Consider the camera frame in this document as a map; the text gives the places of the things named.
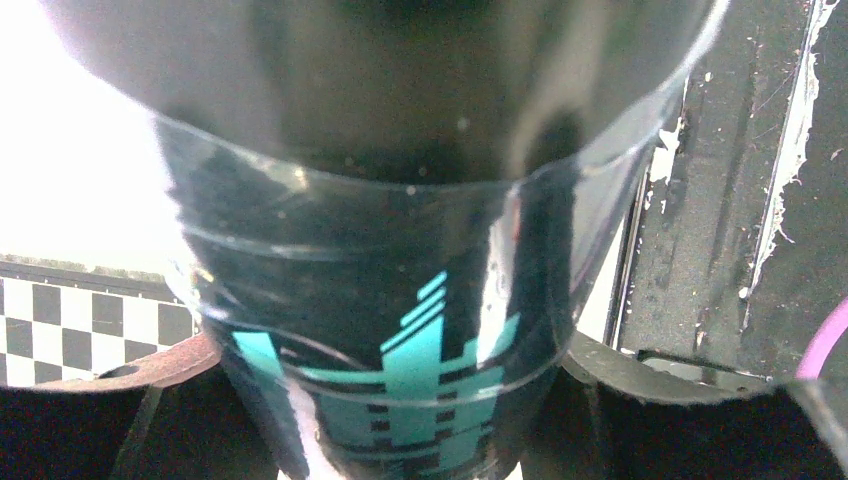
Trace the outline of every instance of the teal printed design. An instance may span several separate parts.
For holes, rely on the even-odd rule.
[[[275,379],[283,378],[283,369],[275,353],[274,344],[271,343],[271,337],[265,332],[233,332],[233,338],[245,355],[249,368],[253,371],[253,380],[257,383],[274,422],[281,427],[282,435],[296,439],[297,423],[294,411],[287,402],[280,402],[275,397],[277,386],[274,382]],[[302,472],[309,471],[309,466],[303,458],[302,447],[298,445],[295,448],[300,453],[293,456],[298,468]]]
[[[435,404],[442,395],[455,394],[456,398],[463,399],[498,389],[503,381],[502,367],[488,368],[444,384],[439,378],[504,353],[515,339],[520,315],[515,314],[504,322],[495,344],[487,349],[490,351],[484,357],[478,358],[478,339],[473,339],[465,343],[460,357],[443,362],[447,278],[447,272],[441,272],[418,290],[419,303],[400,319],[401,331],[380,346],[382,371],[304,368],[303,372],[321,382],[382,384],[385,393],[377,398],[374,394],[368,395],[372,404],[385,400],[432,400]],[[254,368],[268,375],[282,375],[270,339],[260,342],[244,334],[235,335],[244,358]],[[437,454],[438,467],[418,472],[436,474],[473,459],[480,439],[491,432],[488,423],[494,414],[496,400],[492,396],[449,407],[391,406],[377,411],[370,411],[365,401],[358,403],[328,395],[322,395],[320,402],[330,437],[349,447],[350,458],[385,462]]]

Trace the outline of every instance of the black and white checkered pattern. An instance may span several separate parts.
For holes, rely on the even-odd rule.
[[[197,333],[176,299],[121,293],[0,277],[0,385],[91,379]]]

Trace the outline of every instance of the white paint chip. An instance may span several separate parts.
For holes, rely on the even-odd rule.
[[[524,477],[521,472],[521,464],[515,466],[515,470],[506,477],[506,480],[522,480]]]
[[[689,85],[689,80],[684,82],[683,98],[686,98],[686,91]],[[671,172],[674,168],[674,157],[677,155],[677,149],[680,147],[680,132],[683,131],[683,118],[677,119],[677,126],[674,131],[660,130],[659,137],[662,142],[662,147],[657,147],[654,150],[654,158],[651,160],[650,181],[651,183],[665,180],[668,185],[671,180]]]
[[[812,48],[818,40],[819,32],[827,24],[830,14],[839,4],[839,1],[827,3],[824,0],[817,0],[812,5],[806,46],[801,53],[798,78],[795,79],[795,86],[790,97],[786,124],[784,125],[777,162],[772,175],[769,203],[762,228],[763,236],[754,265],[751,289],[757,287],[762,276],[763,265],[774,253],[777,246],[775,237],[780,234],[783,238],[792,242],[783,231],[783,218],[786,213],[783,192],[787,185],[798,182],[798,172],[807,161],[807,141],[810,138],[810,128],[813,124],[813,108],[819,96],[819,80],[815,73],[817,55],[812,53]]]

